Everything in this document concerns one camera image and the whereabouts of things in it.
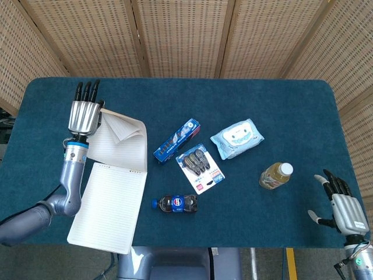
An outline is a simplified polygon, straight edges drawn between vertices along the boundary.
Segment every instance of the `blue bottle cap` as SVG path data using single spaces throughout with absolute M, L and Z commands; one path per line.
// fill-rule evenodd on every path
M 158 201 L 156 199 L 152 200 L 152 208 L 156 209 L 158 206 Z

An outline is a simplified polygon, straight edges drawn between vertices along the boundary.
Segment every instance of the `metal robotic arm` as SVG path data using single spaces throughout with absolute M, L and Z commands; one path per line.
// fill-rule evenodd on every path
M 96 80 L 90 92 L 91 82 L 76 88 L 72 103 L 69 130 L 72 138 L 67 139 L 60 186 L 65 195 L 54 194 L 57 188 L 35 206 L 7 217 L 0 222 L 0 243 L 6 246 L 16 245 L 30 236 L 49 227 L 52 217 L 74 216 L 80 209 L 80 185 L 86 163 L 89 144 L 87 137 L 93 135 L 100 125 L 100 109 L 104 102 L 95 103 L 100 80 Z
M 328 179 L 315 175 L 332 204 L 332 219 L 322 219 L 314 211 L 308 210 L 311 219 L 319 224 L 336 228 L 346 237 L 344 249 L 346 258 L 334 265 L 341 279 L 346 280 L 341 268 L 349 264 L 356 280 L 373 280 L 373 247 L 364 236 L 369 232 L 369 226 L 359 201 L 352 196 L 345 181 L 335 177 L 330 171 L 324 169 Z

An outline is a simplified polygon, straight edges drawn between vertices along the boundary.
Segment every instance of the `plastic bottle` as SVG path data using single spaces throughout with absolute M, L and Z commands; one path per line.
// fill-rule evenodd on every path
M 154 199 L 152 201 L 153 209 L 161 208 L 163 212 L 176 213 L 194 213 L 197 212 L 197 196 L 196 195 L 166 195 L 160 201 Z
M 273 190 L 289 181 L 293 167 L 289 163 L 276 162 L 264 171 L 259 180 L 263 188 Z

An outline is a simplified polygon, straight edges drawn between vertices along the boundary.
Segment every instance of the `white bottle cap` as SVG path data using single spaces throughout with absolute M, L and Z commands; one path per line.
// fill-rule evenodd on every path
M 294 171 L 293 167 L 289 163 L 282 163 L 279 169 L 280 172 L 285 176 L 290 176 Z

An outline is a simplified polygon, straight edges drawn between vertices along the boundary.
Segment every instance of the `pepsi bottle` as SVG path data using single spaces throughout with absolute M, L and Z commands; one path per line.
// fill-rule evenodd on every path
M 197 195 L 166 195 L 160 201 L 152 201 L 153 209 L 161 208 L 163 212 L 194 213 L 197 212 Z

